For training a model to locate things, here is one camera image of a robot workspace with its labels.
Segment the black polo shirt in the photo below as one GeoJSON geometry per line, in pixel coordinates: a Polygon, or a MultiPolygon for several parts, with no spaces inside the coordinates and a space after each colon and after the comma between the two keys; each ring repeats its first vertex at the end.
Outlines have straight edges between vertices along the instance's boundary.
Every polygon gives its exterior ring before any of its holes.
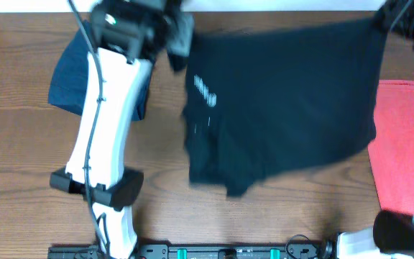
{"type": "Polygon", "coordinates": [[[241,196],[278,173],[364,150],[376,136],[386,39],[373,18],[197,34],[183,108],[190,182],[241,196]]]}

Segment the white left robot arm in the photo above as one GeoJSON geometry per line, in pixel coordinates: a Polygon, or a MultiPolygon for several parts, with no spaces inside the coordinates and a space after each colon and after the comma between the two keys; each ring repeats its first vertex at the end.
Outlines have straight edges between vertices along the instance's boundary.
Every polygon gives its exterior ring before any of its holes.
{"type": "Polygon", "coordinates": [[[86,95],[73,152],[50,186],[82,196],[92,219],[98,245],[78,248],[72,258],[132,258],[132,206],[144,180],[124,164],[132,115],[158,53],[188,55],[193,18],[178,1],[100,1],[88,22],[80,15],[75,21],[86,42],[86,95]]]}

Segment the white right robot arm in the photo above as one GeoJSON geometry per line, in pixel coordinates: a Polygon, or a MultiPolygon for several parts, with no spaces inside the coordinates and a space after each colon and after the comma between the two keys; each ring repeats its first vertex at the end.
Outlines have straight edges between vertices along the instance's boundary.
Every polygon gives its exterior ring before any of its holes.
{"type": "MultiPolygon", "coordinates": [[[[414,1],[386,1],[378,12],[384,29],[414,41],[414,1]]],[[[414,258],[414,215],[383,209],[370,228],[324,240],[316,257],[414,258]]]]}

